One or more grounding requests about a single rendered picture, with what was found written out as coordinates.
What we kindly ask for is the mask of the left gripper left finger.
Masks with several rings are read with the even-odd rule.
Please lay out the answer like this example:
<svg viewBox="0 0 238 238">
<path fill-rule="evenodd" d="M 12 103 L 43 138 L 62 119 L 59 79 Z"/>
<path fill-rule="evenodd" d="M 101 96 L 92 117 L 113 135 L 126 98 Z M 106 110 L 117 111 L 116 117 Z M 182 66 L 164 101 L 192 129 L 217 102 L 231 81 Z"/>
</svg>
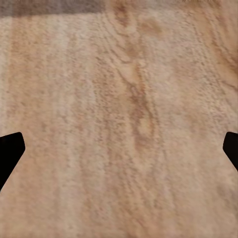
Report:
<svg viewBox="0 0 238 238">
<path fill-rule="evenodd" d="M 21 132 L 0 137 L 0 190 L 25 151 Z"/>
</svg>

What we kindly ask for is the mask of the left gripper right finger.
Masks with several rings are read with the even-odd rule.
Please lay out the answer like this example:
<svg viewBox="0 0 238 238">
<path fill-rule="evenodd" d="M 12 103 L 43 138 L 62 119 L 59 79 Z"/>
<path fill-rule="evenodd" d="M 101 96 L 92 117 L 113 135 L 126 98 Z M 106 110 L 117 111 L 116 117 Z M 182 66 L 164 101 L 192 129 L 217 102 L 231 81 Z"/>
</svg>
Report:
<svg viewBox="0 0 238 238">
<path fill-rule="evenodd" d="M 227 132 L 223 150 L 238 171 L 238 133 Z"/>
</svg>

